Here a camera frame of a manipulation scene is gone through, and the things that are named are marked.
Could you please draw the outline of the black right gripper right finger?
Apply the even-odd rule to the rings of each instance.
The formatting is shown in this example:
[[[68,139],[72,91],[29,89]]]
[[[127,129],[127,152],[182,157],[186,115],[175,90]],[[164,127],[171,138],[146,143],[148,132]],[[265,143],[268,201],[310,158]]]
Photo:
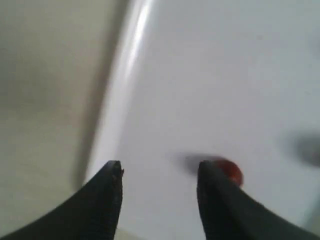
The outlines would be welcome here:
[[[318,240],[247,195],[218,163],[201,161],[197,202],[207,240]]]

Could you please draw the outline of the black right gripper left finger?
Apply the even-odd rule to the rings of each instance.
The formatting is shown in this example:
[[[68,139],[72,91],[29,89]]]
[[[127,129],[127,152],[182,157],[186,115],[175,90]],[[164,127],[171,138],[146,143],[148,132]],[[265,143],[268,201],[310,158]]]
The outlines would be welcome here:
[[[4,240],[113,240],[123,201],[118,160],[108,161],[79,191]]]

